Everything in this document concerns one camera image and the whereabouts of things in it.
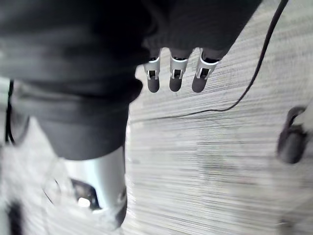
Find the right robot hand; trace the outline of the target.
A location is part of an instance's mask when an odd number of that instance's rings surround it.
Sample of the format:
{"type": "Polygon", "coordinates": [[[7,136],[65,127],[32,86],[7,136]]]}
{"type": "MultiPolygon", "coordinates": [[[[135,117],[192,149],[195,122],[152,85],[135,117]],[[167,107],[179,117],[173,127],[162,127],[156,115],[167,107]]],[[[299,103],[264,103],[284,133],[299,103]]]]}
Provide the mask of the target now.
{"type": "Polygon", "coordinates": [[[140,94],[136,68],[157,69],[203,49],[212,67],[230,50],[258,0],[3,0],[0,74],[12,107],[35,117],[65,160],[75,189],[111,229],[126,216],[125,137],[140,94]]]}

